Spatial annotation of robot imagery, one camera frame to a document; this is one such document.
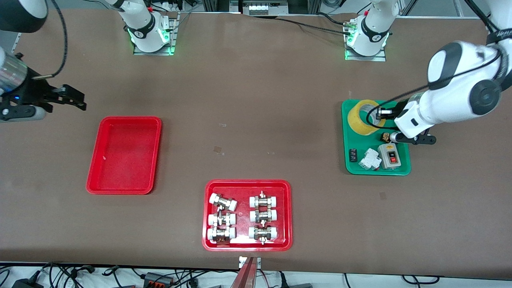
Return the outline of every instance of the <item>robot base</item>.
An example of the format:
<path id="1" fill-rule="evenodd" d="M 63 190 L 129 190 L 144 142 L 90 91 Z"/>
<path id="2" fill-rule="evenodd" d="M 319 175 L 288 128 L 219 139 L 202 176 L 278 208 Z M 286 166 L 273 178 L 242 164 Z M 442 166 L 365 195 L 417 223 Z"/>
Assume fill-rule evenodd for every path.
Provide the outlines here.
<path id="1" fill-rule="evenodd" d="M 384 45 L 380 49 L 380 51 L 373 56 L 363 56 L 358 54 L 348 45 L 348 43 L 354 41 L 354 35 L 357 33 L 357 26 L 355 23 L 356 19 L 350 20 L 350 25 L 343 26 L 344 32 L 352 33 L 352 35 L 343 35 L 343 39 L 345 40 L 345 60 L 357 60 L 357 61 L 376 61 L 376 62 L 386 62 L 386 53 L 384 51 L 384 47 L 386 45 L 386 40 L 384 40 Z"/>
<path id="2" fill-rule="evenodd" d="M 135 44 L 133 44 L 133 54 L 134 55 L 145 55 L 145 56 L 172 56 L 174 55 L 174 50 L 176 48 L 176 38 L 178 37 L 178 25 L 180 22 L 180 14 L 176 18 L 169 18 L 168 16 L 163 16 L 163 28 L 164 29 L 172 29 L 171 32 L 162 32 L 162 37 L 165 39 L 169 39 L 169 42 L 166 43 L 162 48 L 155 52 L 147 53 L 141 51 Z"/>

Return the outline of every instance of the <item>table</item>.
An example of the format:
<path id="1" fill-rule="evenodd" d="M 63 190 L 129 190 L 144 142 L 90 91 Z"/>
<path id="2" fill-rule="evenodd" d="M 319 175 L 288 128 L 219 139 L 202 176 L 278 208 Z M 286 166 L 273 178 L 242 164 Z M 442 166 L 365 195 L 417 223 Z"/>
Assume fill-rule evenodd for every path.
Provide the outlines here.
<path id="1" fill-rule="evenodd" d="M 0 126 L 2 260 L 236 268 L 244 253 L 201 245 L 204 187 L 275 178 L 292 185 L 294 244 L 245 253 L 266 270 L 512 277 L 512 90 L 490 115 L 435 126 L 434 146 L 410 148 L 407 177 L 350 175 L 341 152 L 343 100 L 423 85 L 440 47 L 484 43 L 479 21 L 397 19 L 387 62 L 372 63 L 345 61 L 339 35 L 236 14 L 194 13 L 176 55 L 132 56 L 116 12 L 63 13 L 68 63 L 50 83 L 85 93 L 88 109 L 56 106 L 44 121 Z M 61 47 L 51 13 L 17 52 L 43 74 L 58 67 Z M 151 194 L 85 190 L 109 115 L 162 118 Z"/>

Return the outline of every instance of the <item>red tray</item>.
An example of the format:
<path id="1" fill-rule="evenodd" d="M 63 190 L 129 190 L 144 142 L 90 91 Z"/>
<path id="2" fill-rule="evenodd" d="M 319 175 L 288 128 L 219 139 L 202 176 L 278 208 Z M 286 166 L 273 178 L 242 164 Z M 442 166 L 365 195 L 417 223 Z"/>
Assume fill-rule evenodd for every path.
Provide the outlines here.
<path id="1" fill-rule="evenodd" d="M 153 116 L 103 119 L 99 125 L 87 191 L 143 195 L 153 188 L 162 121 Z"/>
<path id="2" fill-rule="evenodd" d="M 249 238 L 249 227 L 256 224 L 250 222 L 249 211 L 254 208 L 249 207 L 249 197 L 258 196 L 263 190 L 267 196 L 276 197 L 276 207 L 278 219 L 270 222 L 268 225 L 276 227 L 278 237 L 267 241 L 265 245 L 261 242 Z M 224 198 L 233 198 L 238 201 L 235 214 L 237 215 L 237 224 L 233 225 L 237 229 L 237 237 L 231 239 L 229 244 L 217 245 L 208 240 L 206 231 L 208 225 L 208 215 L 217 211 L 217 207 L 209 203 L 212 193 L 222 194 Z M 291 186 L 284 180 L 212 180 L 206 185 L 204 195 L 204 215 L 203 215 L 203 246 L 208 251 L 286 251 L 292 245 L 292 227 L 291 227 Z"/>

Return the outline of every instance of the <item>white robotic arm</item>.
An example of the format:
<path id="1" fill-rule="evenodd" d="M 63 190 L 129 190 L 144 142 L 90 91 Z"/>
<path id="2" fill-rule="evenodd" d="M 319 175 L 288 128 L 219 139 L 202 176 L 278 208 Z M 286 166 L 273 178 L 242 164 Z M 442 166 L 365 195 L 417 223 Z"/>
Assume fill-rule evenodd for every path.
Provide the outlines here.
<path id="1" fill-rule="evenodd" d="M 497 31 L 487 46 L 453 42 L 430 60 L 429 89 L 399 102 L 393 109 L 378 109 L 377 118 L 394 119 L 400 132 L 393 142 L 434 144 L 435 137 L 420 133 L 435 124 L 474 119 L 491 112 L 501 92 L 512 85 L 512 3 L 489 0 Z"/>
<path id="2" fill-rule="evenodd" d="M 365 15 L 355 20 L 355 31 L 347 46 L 360 55 L 373 56 L 384 46 L 389 28 L 398 15 L 398 0 L 371 0 L 372 5 Z"/>
<path id="3" fill-rule="evenodd" d="M 35 32 L 45 23 L 47 15 L 45 0 L 0 1 L 1 30 Z M 86 110 L 83 93 L 69 85 L 56 88 L 46 81 L 60 72 L 64 61 L 54 74 L 41 76 L 21 61 L 22 56 L 0 48 L 0 123 L 41 120 L 53 111 L 50 103 Z"/>
<path id="4" fill-rule="evenodd" d="M 143 0 L 105 0 L 123 18 L 132 42 L 142 52 L 156 52 L 169 43 L 169 18 L 149 12 Z"/>

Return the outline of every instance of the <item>yellow tape roll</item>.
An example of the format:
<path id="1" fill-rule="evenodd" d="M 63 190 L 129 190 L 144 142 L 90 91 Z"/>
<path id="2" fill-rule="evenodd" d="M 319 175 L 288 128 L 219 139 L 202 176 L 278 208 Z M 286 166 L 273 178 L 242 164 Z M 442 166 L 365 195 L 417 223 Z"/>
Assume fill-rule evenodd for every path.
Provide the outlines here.
<path id="1" fill-rule="evenodd" d="M 370 110 L 375 108 L 377 105 L 378 103 L 373 100 L 361 100 L 349 111 L 347 121 L 349 123 L 350 128 L 352 128 L 352 130 L 354 130 L 355 133 L 368 136 L 378 130 L 377 128 L 366 124 L 366 119 L 361 119 L 361 117 L 359 116 L 360 111 L 365 111 L 369 113 Z M 373 113 L 370 115 L 370 120 L 372 121 L 373 125 L 383 126 L 386 120 L 378 120 L 376 119 L 376 115 L 376 110 L 373 111 Z"/>

